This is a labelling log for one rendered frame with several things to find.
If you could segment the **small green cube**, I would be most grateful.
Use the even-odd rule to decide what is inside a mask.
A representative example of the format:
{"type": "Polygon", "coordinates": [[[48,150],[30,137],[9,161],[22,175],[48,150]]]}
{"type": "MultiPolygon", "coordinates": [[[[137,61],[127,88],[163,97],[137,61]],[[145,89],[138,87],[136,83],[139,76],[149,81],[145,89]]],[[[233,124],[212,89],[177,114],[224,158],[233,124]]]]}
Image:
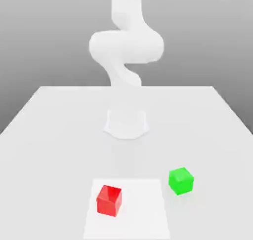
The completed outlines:
{"type": "Polygon", "coordinates": [[[176,195],[185,194],[193,190],[194,177],[185,168],[178,168],[169,172],[168,185],[176,195]]]}

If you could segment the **small red cube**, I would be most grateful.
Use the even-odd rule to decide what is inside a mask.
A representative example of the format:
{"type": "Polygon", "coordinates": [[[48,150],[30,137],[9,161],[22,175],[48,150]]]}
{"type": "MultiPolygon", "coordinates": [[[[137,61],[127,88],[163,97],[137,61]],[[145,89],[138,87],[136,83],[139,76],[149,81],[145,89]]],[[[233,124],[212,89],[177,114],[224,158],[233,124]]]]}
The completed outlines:
{"type": "Polygon", "coordinates": [[[122,205],[121,188],[103,185],[96,198],[97,212],[116,217],[122,205]]]}

